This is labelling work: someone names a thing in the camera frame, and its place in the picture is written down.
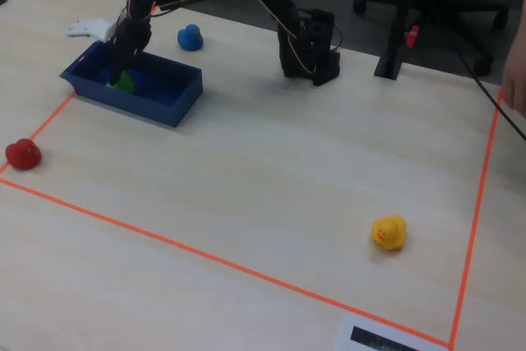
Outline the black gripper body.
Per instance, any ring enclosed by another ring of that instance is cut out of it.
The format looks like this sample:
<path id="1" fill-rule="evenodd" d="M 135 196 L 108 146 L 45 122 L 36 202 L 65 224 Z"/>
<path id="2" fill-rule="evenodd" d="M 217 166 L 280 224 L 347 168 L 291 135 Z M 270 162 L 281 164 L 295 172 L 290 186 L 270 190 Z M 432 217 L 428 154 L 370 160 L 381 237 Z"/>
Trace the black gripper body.
<path id="1" fill-rule="evenodd" d="M 127 44 L 132 54 L 132 41 L 134 38 L 141 38 L 146 47 L 151 37 L 151 11 L 152 0 L 127 0 L 124 14 L 119 18 L 110 39 L 111 45 Z"/>

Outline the person's bare hand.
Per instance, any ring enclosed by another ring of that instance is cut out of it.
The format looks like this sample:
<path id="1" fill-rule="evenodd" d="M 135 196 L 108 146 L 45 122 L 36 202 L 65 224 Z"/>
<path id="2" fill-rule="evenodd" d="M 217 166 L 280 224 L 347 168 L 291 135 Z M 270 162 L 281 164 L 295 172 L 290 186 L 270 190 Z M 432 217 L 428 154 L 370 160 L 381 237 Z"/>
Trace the person's bare hand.
<path id="1" fill-rule="evenodd" d="M 503 71 L 503 96 L 506 105 L 520 113 L 526 113 L 526 73 L 525 73 L 525 22 L 522 21 L 510 46 Z"/>

